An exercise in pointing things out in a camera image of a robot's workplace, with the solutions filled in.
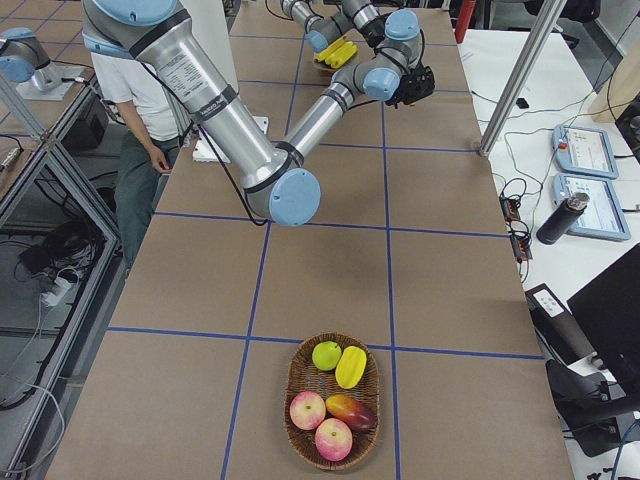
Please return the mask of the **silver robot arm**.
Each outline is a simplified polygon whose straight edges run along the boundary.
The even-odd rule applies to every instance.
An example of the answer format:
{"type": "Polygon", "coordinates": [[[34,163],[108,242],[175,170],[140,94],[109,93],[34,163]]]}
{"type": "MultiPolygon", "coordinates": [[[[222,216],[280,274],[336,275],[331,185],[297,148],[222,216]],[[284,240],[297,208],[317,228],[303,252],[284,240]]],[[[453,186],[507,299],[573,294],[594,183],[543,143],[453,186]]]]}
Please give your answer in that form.
{"type": "Polygon", "coordinates": [[[385,38],[385,19],[371,1],[342,1],[338,11],[324,17],[316,13],[309,1],[280,2],[283,14],[300,25],[305,40],[315,53],[321,53],[352,29],[357,30],[369,47],[376,47],[385,38]]]}
{"type": "Polygon", "coordinates": [[[321,187],[304,169],[305,157],[361,95],[393,104],[413,102],[409,80],[429,70],[422,62],[422,29],[416,13],[382,15],[370,1],[344,1],[324,18],[306,1],[283,1],[317,53],[351,29],[373,49],[372,59],[339,69],[293,130],[272,144],[234,88],[192,34],[192,19],[178,1],[85,1],[86,47],[106,56],[151,65],[163,85],[242,173],[247,206],[283,226],[308,222],[321,187]]]}

